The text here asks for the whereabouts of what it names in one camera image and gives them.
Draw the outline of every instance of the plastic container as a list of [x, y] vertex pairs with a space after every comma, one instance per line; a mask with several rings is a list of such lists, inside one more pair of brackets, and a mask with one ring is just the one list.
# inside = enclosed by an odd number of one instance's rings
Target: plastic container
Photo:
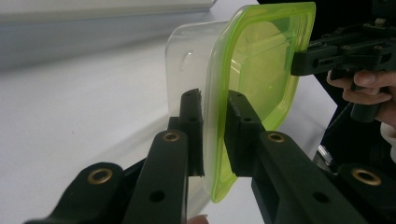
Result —
[[246, 6], [228, 22], [189, 24], [170, 36], [166, 74], [170, 116], [183, 92], [200, 89], [204, 115], [205, 190], [223, 199], [236, 180], [223, 143], [228, 90], [246, 95], [266, 130], [287, 116], [298, 78], [295, 51], [307, 48], [314, 3]]

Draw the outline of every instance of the black mechanical part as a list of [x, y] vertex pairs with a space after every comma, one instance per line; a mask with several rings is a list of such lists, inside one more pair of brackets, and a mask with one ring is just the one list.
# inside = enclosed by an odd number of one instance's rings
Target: black mechanical part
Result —
[[[261, 124], [258, 128], [258, 116], [252, 113], [248, 99], [230, 91], [227, 129], [231, 130], [224, 137], [230, 163], [236, 175], [242, 168], [243, 176], [253, 177], [252, 189], [265, 223], [367, 223], [291, 138], [266, 132]], [[242, 123], [244, 118], [253, 124]], [[250, 136], [233, 139], [233, 134], [244, 131]]]
[[129, 197], [131, 197], [132, 194], [134, 193], [134, 187], [136, 187], [137, 179], [140, 176], [140, 172], [142, 171], [145, 161], [146, 161], [146, 159], [143, 159], [143, 160], [135, 163], [133, 166], [124, 170], [125, 184], [126, 184], [126, 188], [128, 189], [128, 192], [129, 192], [128, 193]]
[[26, 224], [120, 223], [128, 199], [122, 169], [96, 163], [78, 174], [49, 217]]
[[396, 223], [396, 183], [388, 176], [373, 167], [345, 164], [335, 184], [371, 223]]
[[245, 95], [229, 91], [224, 142], [232, 170], [237, 176], [252, 176], [257, 133], [264, 131]]
[[188, 192], [188, 137], [158, 133], [137, 180], [122, 224], [184, 224]]
[[198, 89], [181, 95], [179, 117], [171, 117], [168, 129], [181, 130], [189, 137], [189, 176], [203, 176], [203, 124], [202, 96]]
[[[291, 73], [307, 76], [333, 70], [332, 78], [337, 79], [353, 69], [380, 71], [396, 69], [396, 33], [389, 26], [365, 23], [338, 29], [330, 35], [310, 42], [308, 49], [294, 54]], [[351, 117], [360, 122], [372, 122], [379, 105], [356, 105]]]

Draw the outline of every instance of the screw hole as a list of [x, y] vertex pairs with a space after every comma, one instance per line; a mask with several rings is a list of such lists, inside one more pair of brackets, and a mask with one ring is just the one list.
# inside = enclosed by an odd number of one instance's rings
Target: screw hole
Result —
[[321, 192], [314, 192], [312, 196], [314, 196], [314, 199], [320, 203], [328, 203], [330, 201], [329, 197]]
[[352, 170], [352, 175], [364, 184], [371, 186], [381, 185], [381, 179], [369, 171], [363, 169], [354, 169]]
[[277, 134], [277, 133], [270, 133], [270, 134], [268, 135], [268, 138], [269, 138], [271, 141], [278, 142], [278, 143], [285, 141], [285, 139], [283, 138], [283, 136], [280, 135], [280, 134]]
[[100, 185], [106, 183], [111, 176], [113, 176], [113, 171], [107, 168], [100, 168], [90, 172], [88, 175], [88, 183], [94, 185]]
[[163, 136], [163, 140], [167, 142], [176, 142], [179, 138], [180, 136], [177, 133], [166, 133]]
[[156, 190], [150, 193], [150, 195], [148, 196], [148, 199], [152, 202], [152, 203], [159, 203], [160, 201], [162, 201], [165, 198], [165, 193], [161, 190]]

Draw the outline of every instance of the human hand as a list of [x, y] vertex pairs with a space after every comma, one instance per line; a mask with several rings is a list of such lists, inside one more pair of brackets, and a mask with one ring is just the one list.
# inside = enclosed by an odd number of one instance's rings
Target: human hand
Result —
[[[330, 80], [330, 73], [327, 81], [344, 89], [343, 98], [346, 101], [360, 105], [381, 104], [375, 118], [396, 129], [396, 71], [359, 71], [353, 78], [344, 77], [336, 80]], [[352, 91], [352, 81], [365, 89]], [[380, 91], [384, 87], [387, 87], [388, 92]]]
[[206, 219], [206, 215], [200, 215], [197, 217], [192, 217], [187, 221], [187, 224], [209, 224], [209, 222]]

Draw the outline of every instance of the transparent container wall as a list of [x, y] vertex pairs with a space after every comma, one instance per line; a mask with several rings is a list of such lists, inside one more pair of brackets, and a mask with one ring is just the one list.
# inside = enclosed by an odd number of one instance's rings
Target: transparent container wall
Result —
[[209, 58], [226, 25], [226, 21], [186, 24], [169, 37], [165, 63], [170, 116], [178, 116], [185, 91], [199, 89], [205, 104]]

